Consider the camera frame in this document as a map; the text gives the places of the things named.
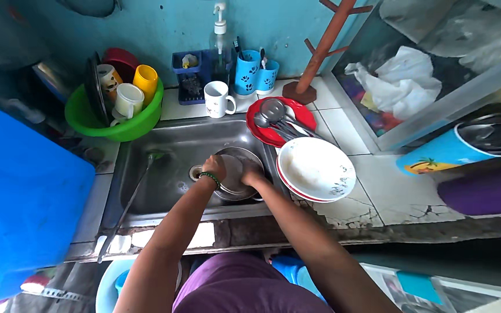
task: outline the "white tile countertop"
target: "white tile countertop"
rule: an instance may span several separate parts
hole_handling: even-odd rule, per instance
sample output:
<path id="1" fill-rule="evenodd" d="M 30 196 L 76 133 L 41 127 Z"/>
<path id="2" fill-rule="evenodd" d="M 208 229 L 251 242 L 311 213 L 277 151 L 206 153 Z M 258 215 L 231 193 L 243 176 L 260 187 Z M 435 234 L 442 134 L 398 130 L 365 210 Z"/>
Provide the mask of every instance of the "white tile countertop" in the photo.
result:
<path id="1" fill-rule="evenodd" d="M 281 96 L 283 86 L 291 81 L 295 80 L 276 81 L 274 92 L 266 96 L 253 95 L 248 99 L 236 99 L 237 112 L 246 112 L 251 104 L 263 97 Z M 436 192 L 438 182 L 453 177 L 444 175 L 440 181 L 436 181 L 428 175 L 405 175 L 395 166 L 398 155 L 372 155 L 353 128 L 338 100 L 327 89 L 323 79 L 315 77 L 311 85 L 316 88 L 318 98 L 307 107 L 317 122 L 316 132 L 350 157 L 358 178 L 351 194 L 337 202 L 306 202 L 320 216 L 324 216 L 328 224 L 337 229 L 345 229 L 447 222 L 466 218 L 463 214 L 447 207 Z M 177 89 L 164 91 L 161 120 L 205 116 L 205 104 L 179 105 Z M 106 159 L 115 161 L 119 143 L 113 143 L 105 138 L 92 138 L 89 141 L 106 152 Z M 96 246 L 95 235 L 108 197 L 113 168 L 114 165 L 96 176 L 85 206 L 85 213 L 73 238 L 73 243 L 78 245 L 72 245 L 70 257 L 79 256 L 79 253 L 90 254 L 90 247 L 93 250 Z M 294 200 L 304 201 L 297 196 L 294 196 Z M 210 247 L 214 243 L 214 230 L 211 225 L 209 222 L 201 223 L 198 231 L 199 240 L 194 242 L 194 247 Z M 136 240 L 137 246 L 141 247 L 149 238 L 150 236 L 140 235 L 132 240 Z"/>

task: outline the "purple shirt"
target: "purple shirt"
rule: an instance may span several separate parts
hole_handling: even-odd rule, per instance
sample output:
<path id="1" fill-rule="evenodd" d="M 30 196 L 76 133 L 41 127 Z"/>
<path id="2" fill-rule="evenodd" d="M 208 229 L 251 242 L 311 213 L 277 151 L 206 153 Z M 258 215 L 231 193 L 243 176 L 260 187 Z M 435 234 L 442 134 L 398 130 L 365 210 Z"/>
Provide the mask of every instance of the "purple shirt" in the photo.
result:
<path id="1" fill-rule="evenodd" d="M 173 311 L 333 313 L 313 293 L 242 252 L 218 254 L 203 263 L 179 291 Z"/>

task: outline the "palm tree print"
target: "palm tree print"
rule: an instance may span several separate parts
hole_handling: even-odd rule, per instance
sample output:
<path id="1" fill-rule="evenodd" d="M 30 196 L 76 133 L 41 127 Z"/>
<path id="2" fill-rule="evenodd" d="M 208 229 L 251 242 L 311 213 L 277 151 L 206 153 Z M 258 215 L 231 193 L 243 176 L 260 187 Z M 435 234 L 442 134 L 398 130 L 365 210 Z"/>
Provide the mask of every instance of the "palm tree print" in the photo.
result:
<path id="1" fill-rule="evenodd" d="M 436 162 L 433 158 L 420 158 L 419 161 L 413 165 L 411 165 L 411 168 L 418 167 L 420 165 L 426 164 L 427 167 L 429 166 L 438 166 L 438 162 Z"/>

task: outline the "sink drain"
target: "sink drain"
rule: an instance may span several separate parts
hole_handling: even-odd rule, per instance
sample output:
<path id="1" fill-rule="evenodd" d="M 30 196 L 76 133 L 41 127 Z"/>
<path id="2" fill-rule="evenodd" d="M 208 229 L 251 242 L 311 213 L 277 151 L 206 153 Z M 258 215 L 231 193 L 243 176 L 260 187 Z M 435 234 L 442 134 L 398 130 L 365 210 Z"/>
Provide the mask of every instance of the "sink drain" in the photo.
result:
<path id="1" fill-rule="evenodd" d="M 193 181 L 197 181 L 198 180 L 198 175 L 200 175 L 202 173 L 202 165 L 195 165 L 193 167 L 190 168 L 189 170 L 189 177 L 193 180 Z"/>

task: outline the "wooden mug tree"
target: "wooden mug tree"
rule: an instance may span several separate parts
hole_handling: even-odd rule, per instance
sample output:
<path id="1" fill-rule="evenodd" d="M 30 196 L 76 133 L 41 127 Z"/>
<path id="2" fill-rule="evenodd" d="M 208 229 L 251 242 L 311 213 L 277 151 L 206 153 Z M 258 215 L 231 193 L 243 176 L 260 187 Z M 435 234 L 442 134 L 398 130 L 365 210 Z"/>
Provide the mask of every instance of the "wooden mug tree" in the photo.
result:
<path id="1" fill-rule="evenodd" d="M 304 40 L 304 44 L 307 45 L 312 53 L 311 60 L 304 69 L 304 73 L 299 79 L 299 82 L 294 81 L 283 86 L 284 97 L 294 99 L 302 104 L 308 104 L 316 100 L 316 89 L 310 85 L 312 79 L 316 76 L 316 72 L 322 65 L 322 62 L 326 57 L 334 53 L 344 52 L 349 48 L 349 46 L 346 46 L 330 51 L 333 42 L 344 26 L 345 20 L 351 14 L 365 13 L 372 10 L 372 6 L 353 8 L 355 1 L 356 0 L 341 0 L 341 3 L 337 6 L 330 0 L 320 0 L 321 4 L 324 4 L 327 8 L 334 11 L 335 14 L 322 35 L 316 49 L 312 46 L 308 38 Z"/>

